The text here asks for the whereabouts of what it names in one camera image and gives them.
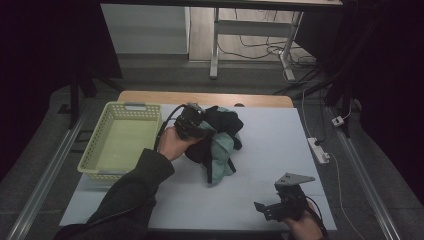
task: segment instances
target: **hand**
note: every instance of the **hand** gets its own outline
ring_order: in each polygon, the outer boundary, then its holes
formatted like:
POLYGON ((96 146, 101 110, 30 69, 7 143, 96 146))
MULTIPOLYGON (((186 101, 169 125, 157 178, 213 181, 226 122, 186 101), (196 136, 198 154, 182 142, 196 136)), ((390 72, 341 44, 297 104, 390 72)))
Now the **hand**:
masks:
MULTIPOLYGON (((312 210, 315 210, 312 204, 308 201, 308 205, 312 210)), ((323 238, 321 230, 314 218, 306 210, 299 221, 291 218, 283 220, 287 224, 296 240, 318 240, 323 238)))
POLYGON ((179 158, 190 145, 200 140, 196 138, 182 140, 178 137, 175 127, 168 127, 160 138, 158 152, 168 158, 169 161, 173 161, 179 158))

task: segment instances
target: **power strip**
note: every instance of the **power strip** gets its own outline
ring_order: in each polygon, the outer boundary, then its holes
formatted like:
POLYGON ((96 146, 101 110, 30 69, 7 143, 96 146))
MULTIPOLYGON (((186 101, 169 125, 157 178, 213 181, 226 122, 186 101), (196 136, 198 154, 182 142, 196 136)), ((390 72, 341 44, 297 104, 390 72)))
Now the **power strip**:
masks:
POLYGON ((324 150, 322 150, 321 146, 315 145, 315 142, 317 141, 316 138, 308 138, 309 147, 311 148, 312 152, 315 154, 315 157, 319 164, 325 165, 330 162, 330 155, 324 150))

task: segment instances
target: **green plastic basket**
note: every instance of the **green plastic basket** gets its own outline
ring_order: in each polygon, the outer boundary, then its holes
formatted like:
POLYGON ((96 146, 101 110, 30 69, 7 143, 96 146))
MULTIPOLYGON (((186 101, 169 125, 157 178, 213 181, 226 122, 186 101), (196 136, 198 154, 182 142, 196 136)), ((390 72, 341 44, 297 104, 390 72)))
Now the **green plastic basket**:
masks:
POLYGON ((161 125, 160 105, 107 103, 78 171, 92 180, 118 180, 134 169, 144 148, 153 149, 161 125))

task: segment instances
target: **white table surface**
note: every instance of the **white table surface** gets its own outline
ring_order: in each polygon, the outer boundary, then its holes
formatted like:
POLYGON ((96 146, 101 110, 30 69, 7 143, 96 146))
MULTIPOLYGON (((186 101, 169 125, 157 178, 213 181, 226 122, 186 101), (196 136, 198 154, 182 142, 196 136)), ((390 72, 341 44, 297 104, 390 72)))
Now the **white table surface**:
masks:
MULTIPOLYGON (((165 119, 176 105, 162 105, 165 119)), ((234 108, 244 122, 239 132, 243 148, 231 159, 237 172, 216 186, 206 182, 206 170, 184 155, 173 161, 175 174, 156 195, 149 228, 168 230, 275 231, 282 223, 266 221, 253 202, 280 201, 274 182, 286 172, 315 177, 301 184, 314 199, 328 230, 336 230, 314 159, 295 108, 234 108)), ((60 226, 85 223, 95 212, 111 183, 82 175, 60 226)))

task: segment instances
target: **dark jacket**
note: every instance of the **dark jacket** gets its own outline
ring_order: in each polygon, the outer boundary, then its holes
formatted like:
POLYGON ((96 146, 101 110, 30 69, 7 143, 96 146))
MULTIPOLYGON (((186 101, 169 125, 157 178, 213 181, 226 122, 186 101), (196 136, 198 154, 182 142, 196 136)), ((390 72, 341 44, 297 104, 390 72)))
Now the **dark jacket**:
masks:
POLYGON ((65 226, 54 239, 142 239, 156 204, 157 188, 174 172, 162 154, 144 149, 135 169, 110 188, 87 223, 65 226))

